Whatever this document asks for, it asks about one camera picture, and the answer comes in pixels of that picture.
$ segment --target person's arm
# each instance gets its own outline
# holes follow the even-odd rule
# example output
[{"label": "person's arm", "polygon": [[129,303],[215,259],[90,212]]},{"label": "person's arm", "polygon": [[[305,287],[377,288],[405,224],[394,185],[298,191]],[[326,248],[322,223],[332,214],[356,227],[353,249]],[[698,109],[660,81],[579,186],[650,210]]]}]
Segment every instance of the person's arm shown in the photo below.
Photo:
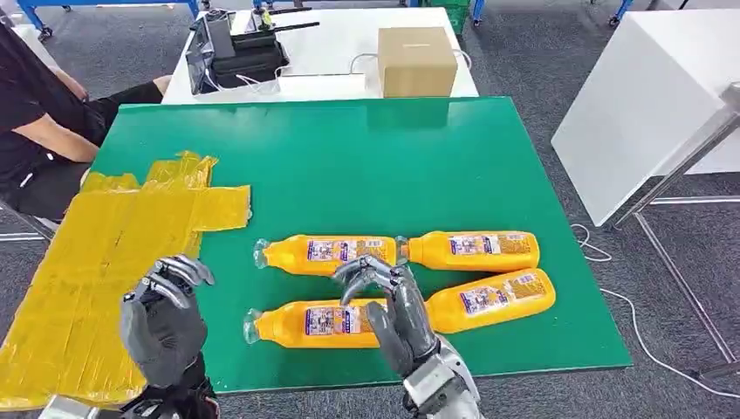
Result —
[{"label": "person's arm", "polygon": [[71,161],[93,161],[98,153],[98,146],[62,127],[48,113],[30,124],[13,129],[13,132]]},{"label": "person's arm", "polygon": [[57,75],[59,80],[62,81],[62,83],[67,86],[70,91],[72,91],[72,94],[77,96],[80,100],[86,100],[88,93],[87,89],[85,89],[77,80],[73,79],[72,76],[67,74],[64,70],[62,70],[59,67],[55,67],[53,65],[49,66],[49,70]]}]

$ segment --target bottle label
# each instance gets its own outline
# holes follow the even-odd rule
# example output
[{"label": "bottle label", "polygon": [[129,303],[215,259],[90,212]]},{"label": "bottle label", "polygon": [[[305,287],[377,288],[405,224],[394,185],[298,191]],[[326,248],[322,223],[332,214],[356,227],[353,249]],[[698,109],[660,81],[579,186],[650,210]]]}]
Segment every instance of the bottle label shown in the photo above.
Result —
[{"label": "bottle label", "polygon": [[305,334],[372,332],[365,307],[313,307],[305,311]]},{"label": "bottle label", "polygon": [[367,254],[385,259],[387,252],[383,240],[375,237],[360,240],[309,240],[306,258],[317,262],[346,262]]},{"label": "bottle label", "polygon": [[545,286],[532,273],[524,274],[504,282],[504,289],[514,301],[544,297]]},{"label": "bottle label", "polygon": [[509,298],[506,294],[492,286],[480,286],[461,292],[460,297],[462,297],[465,312],[470,316],[500,310],[509,305]]},{"label": "bottle label", "polygon": [[449,249],[453,255],[500,255],[530,251],[526,235],[511,233],[498,235],[450,236]]},{"label": "bottle label", "polygon": [[480,286],[461,292],[462,304],[469,316],[506,308],[512,302],[544,297],[545,286],[536,275],[527,273],[504,281],[504,288]]}]

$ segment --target flattened box covered in yellow tape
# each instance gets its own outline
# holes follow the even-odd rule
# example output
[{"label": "flattened box covered in yellow tape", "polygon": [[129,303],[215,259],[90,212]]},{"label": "flattened box covered in yellow tape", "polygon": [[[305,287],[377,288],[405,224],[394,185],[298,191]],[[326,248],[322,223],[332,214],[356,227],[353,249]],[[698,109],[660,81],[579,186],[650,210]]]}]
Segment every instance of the flattened box covered in yellow tape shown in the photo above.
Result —
[{"label": "flattened box covered in yellow tape", "polygon": [[202,231],[244,227],[250,214],[249,186],[209,188],[215,158],[179,156],[156,161],[140,188],[130,174],[88,176],[0,348],[0,409],[140,393],[118,333],[121,297],[157,258],[197,257]]}]

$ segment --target green mat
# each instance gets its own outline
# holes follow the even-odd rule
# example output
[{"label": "green mat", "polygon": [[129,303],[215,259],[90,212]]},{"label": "green mat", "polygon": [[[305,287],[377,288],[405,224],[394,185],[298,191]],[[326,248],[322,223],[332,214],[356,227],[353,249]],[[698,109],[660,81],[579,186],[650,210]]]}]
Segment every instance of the green mat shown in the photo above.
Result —
[{"label": "green mat", "polygon": [[[124,107],[93,169],[142,180],[152,161],[186,149],[219,159],[213,186],[252,186],[249,226],[206,233],[202,241],[201,258],[217,280],[199,289],[198,299],[209,327],[208,374],[218,392],[398,381],[377,350],[244,342],[243,316],[252,307],[339,296],[328,279],[255,267],[259,238],[297,233],[531,231],[558,299],[539,315],[450,335],[472,373],[630,365],[508,98]],[[488,276],[412,269],[425,298]]]}]

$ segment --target plastic bottle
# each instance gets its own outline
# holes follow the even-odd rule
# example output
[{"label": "plastic bottle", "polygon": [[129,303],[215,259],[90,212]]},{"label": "plastic bottle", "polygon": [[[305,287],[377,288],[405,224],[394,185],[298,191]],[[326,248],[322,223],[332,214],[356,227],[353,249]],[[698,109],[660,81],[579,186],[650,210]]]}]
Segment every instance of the plastic bottle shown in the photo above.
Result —
[{"label": "plastic bottle", "polygon": [[[272,340],[284,347],[377,347],[365,305],[383,299],[297,301],[272,312],[250,310],[244,320],[248,343]],[[426,303],[439,333],[457,333],[541,313],[555,303],[555,289],[540,269],[524,269],[435,293]]]},{"label": "plastic bottle", "polygon": [[541,269],[524,269],[447,288],[427,301],[432,328],[457,333],[541,313],[555,288]]},{"label": "plastic bottle", "polygon": [[398,260],[396,242],[391,237],[305,236],[298,234],[281,242],[257,240],[254,258],[258,268],[275,266],[298,275],[331,277],[348,260],[372,254],[389,264]]},{"label": "plastic bottle", "polygon": [[272,340],[284,347],[378,347],[367,321],[370,301],[386,305],[384,299],[354,299],[346,307],[336,299],[295,301],[275,311],[251,309],[244,320],[247,343]]},{"label": "plastic bottle", "polygon": [[431,269],[507,272],[539,262],[537,239],[522,231],[432,231],[396,240],[401,255]]}]

